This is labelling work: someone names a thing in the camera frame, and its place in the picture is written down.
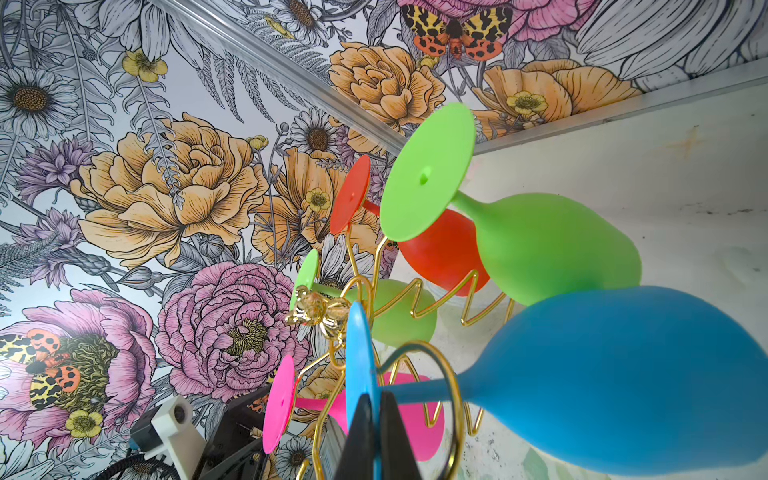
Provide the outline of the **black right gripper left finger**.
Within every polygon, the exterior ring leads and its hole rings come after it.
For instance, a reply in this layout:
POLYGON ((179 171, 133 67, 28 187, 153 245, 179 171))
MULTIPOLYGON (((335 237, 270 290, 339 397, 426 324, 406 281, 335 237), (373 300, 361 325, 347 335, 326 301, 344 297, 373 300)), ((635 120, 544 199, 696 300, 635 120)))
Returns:
POLYGON ((360 396, 334 480, 373 480, 375 435, 370 398, 360 396))

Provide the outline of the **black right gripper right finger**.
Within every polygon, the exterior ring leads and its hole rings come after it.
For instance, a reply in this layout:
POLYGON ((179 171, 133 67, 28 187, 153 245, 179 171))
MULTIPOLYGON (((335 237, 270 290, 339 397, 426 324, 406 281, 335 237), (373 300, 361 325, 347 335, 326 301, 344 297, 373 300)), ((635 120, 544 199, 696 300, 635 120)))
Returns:
POLYGON ((383 480, 421 480, 395 396, 381 396, 380 455, 383 480))

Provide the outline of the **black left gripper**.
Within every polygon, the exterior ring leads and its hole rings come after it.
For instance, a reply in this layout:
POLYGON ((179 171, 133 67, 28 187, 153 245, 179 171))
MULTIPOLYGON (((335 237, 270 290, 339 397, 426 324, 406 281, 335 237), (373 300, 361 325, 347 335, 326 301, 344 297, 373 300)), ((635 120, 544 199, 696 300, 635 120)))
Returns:
POLYGON ((207 441, 193 479, 265 479, 268 455, 261 434, 271 387, 230 401, 207 441))

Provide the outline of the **blue wine glass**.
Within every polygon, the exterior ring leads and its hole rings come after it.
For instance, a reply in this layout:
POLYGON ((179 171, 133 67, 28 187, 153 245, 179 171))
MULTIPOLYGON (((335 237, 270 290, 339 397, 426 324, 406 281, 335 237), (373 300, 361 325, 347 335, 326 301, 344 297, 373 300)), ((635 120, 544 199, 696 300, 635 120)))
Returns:
POLYGON ((655 286, 558 295, 457 377, 539 450, 612 475, 742 466, 767 451, 767 355, 734 319, 655 286))

